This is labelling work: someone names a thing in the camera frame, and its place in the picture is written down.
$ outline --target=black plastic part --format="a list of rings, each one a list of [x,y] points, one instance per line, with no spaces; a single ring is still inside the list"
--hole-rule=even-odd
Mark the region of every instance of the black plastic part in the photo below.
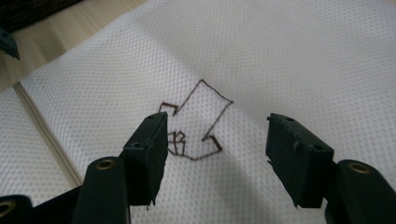
[[[10,195],[0,198],[0,223],[30,223],[32,202],[23,195]]]
[[[396,193],[374,167],[340,161],[334,182],[352,223],[396,223]]]
[[[69,190],[60,196],[34,208],[34,223],[68,224],[72,222],[81,187]]]
[[[298,121],[271,114],[266,155],[294,205],[320,208],[334,150]]]
[[[168,155],[167,113],[143,120],[123,147],[130,205],[155,205]]]
[[[130,223],[124,164],[118,157],[92,162],[73,215],[73,224]]]
[[[0,27],[0,50],[3,50],[9,56],[20,59],[17,43],[14,38]]]

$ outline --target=textured white cloth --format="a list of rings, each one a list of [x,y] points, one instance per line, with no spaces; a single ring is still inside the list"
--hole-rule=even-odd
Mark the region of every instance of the textured white cloth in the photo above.
[[[0,196],[38,205],[71,189],[12,89],[0,93],[0,120]]]
[[[179,106],[162,109],[185,157],[169,155],[157,206],[133,223],[325,223],[266,162],[265,118],[299,120],[335,161],[367,162],[395,189],[395,36],[382,1],[149,1],[22,85],[82,175],[162,102]],[[234,104],[201,82],[182,106],[201,78]]]

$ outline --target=arrow drawing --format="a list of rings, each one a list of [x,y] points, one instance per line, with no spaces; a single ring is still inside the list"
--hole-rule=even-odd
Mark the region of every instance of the arrow drawing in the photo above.
[[[162,102],[159,112],[172,114],[168,121],[168,151],[198,161],[223,148],[213,134],[221,116],[233,101],[222,96],[204,80],[200,80],[181,105]]]

